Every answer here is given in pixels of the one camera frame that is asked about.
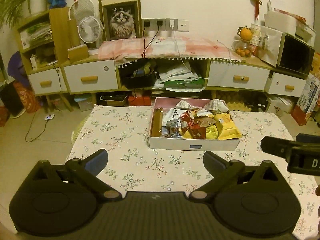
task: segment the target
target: power outlet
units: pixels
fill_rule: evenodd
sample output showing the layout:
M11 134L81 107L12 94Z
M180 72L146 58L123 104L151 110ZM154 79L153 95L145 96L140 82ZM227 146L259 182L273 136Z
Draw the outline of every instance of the power outlet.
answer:
M159 26L159 31L160 32L165 31L165 20L166 19L152 19L152 23L153 23L153 26L154 26L153 30L157 31L158 30L157 22L162 21L162 26Z
M154 30L153 19L142 19L142 31L144 29L145 23L149 22L149 27L146 27L145 32L151 32Z
M178 30L178 19L165 19L165 30L172 31L172 28L170 27L170 20L174 20L173 30L176 32Z
M178 20L178 32L188 32L189 31L189 21Z

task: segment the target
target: white fan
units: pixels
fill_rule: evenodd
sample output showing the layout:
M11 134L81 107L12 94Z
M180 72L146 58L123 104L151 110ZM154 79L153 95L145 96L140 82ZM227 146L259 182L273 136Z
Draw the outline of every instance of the white fan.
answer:
M85 43L96 43L97 49L90 49L89 54L98 54L98 48L100 47L100 41L103 34L103 24L99 19L89 16L83 18L79 22L78 33Z
M69 8L69 20L76 19L77 26L88 16L95 16L94 3L91 0L76 0Z

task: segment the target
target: microwave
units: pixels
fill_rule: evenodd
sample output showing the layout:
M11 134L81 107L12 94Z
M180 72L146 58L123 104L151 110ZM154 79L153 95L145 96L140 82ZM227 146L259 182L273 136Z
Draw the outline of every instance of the microwave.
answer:
M261 26L257 57L273 67L308 76L315 50L288 33Z

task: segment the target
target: shelf unit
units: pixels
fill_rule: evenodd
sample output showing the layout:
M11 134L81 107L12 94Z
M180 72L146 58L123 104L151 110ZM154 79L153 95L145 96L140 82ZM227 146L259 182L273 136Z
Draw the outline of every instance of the shelf unit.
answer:
M38 68L37 70L32 69L30 57L35 52L35 50L37 48L41 48L41 46L50 45L52 43L56 60L58 60L56 67L58 67L60 63L66 62L68 60L68 49L71 48L70 40L68 38L68 11L68 7L50 9L40 14L23 19L16 26L14 30L15 38L27 75L54 68L54 66L51 65ZM52 39L37 44L36 46L31 46L30 48L23 49L20 33L26 28L41 22L50 22Z

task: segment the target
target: purple chair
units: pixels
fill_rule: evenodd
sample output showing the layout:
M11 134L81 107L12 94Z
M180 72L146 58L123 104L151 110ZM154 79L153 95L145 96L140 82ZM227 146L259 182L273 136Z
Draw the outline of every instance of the purple chair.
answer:
M24 69L20 52L12 55L8 63L8 75L18 80L25 88L31 89L26 70Z

